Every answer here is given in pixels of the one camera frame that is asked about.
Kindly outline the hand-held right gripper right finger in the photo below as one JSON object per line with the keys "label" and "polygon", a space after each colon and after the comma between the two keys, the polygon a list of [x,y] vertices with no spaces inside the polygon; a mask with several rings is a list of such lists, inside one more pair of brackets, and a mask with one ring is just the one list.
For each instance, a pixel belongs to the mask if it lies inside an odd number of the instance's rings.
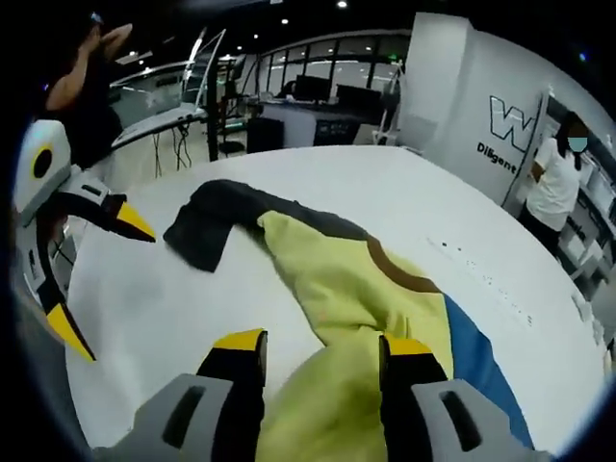
{"label": "hand-held right gripper right finger", "polygon": [[389,461],[552,461],[525,447],[509,419],[461,379],[448,380],[431,350],[379,337],[380,421]]}

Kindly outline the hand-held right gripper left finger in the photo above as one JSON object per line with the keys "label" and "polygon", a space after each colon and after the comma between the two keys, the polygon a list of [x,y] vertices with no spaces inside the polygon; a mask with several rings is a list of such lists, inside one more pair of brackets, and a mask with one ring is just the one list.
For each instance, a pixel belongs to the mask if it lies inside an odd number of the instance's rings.
{"label": "hand-held right gripper left finger", "polygon": [[264,418],[268,331],[217,340],[195,374],[171,380],[96,461],[253,461]]}

